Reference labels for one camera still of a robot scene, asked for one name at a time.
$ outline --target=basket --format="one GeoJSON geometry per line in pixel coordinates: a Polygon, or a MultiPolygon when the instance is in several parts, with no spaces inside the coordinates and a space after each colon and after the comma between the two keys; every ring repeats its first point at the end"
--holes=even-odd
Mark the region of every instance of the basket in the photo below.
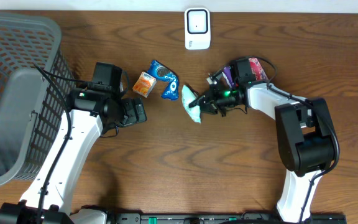
{"type": "MultiPolygon", "coordinates": [[[[20,110],[25,106],[12,105],[12,93],[15,88],[35,88],[40,78],[23,78],[24,73],[37,76],[33,63],[55,75],[73,77],[60,51],[61,38],[59,26],[50,19],[0,13],[0,185],[33,179],[53,144],[63,113],[56,92],[41,83],[39,88],[46,90],[38,90],[41,103],[20,98],[19,104],[33,104],[34,109],[26,112],[20,110]],[[15,109],[7,107],[9,103],[15,109]],[[20,119],[25,125],[16,127],[20,119]]],[[[74,87],[72,82],[53,80],[63,94],[74,87]]]]}

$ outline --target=white wall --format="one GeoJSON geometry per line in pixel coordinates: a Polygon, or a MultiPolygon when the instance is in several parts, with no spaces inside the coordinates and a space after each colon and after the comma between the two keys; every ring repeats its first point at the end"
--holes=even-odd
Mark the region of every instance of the white wall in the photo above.
{"type": "Polygon", "coordinates": [[[0,0],[0,9],[358,13],[358,0],[0,0]]]}

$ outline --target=blue snack wrapper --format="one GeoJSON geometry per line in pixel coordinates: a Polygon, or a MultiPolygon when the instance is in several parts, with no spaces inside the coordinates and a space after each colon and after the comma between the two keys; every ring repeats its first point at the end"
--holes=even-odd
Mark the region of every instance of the blue snack wrapper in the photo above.
{"type": "Polygon", "coordinates": [[[164,92],[161,94],[161,98],[177,100],[178,96],[178,86],[179,79],[178,77],[165,66],[160,64],[156,60],[152,60],[150,68],[147,70],[147,73],[157,80],[161,80],[163,82],[169,82],[169,85],[165,88],[164,92]]]}

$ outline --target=wooden table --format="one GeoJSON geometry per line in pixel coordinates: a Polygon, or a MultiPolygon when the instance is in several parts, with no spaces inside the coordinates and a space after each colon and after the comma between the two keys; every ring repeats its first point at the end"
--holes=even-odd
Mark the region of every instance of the wooden table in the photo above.
{"type": "MultiPolygon", "coordinates": [[[[319,183],[312,211],[344,212],[348,223],[358,223],[358,15],[212,13],[211,47],[189,51],[183,13],[21,13],[59,24],[63,53],[85,80],[96,62],[109,62],[135,82],[157,59],[178,74],[181,85],[204,91],[207,74],[231,59],[269,58],[279,69],[276,86],[326,99],[341,145],[339,165],[319,183]]],[[[251,110],[226,118],[203,115],[196,124],[180,100],[161,99],[166,85],[159,82],[144,99],[146,123],[96,142],[73,211],[86,204],[144,213],[273,209],[285,176],[275,122],[251,110]]],[[[16,203],[29,185],[12,181],[0,187],[0,206],[16,203]]]]}

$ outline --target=orange box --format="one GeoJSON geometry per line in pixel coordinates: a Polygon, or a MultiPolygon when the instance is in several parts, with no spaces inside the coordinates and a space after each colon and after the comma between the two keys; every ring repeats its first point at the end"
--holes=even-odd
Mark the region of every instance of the orange box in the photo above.
{"type": "Polygon", "coordinates": [[[145,72],[142,72],[132,89],[135,93],[147,97],[149,93],[153,90],[153,87],[156,83],[157,79],[145,72]]]}

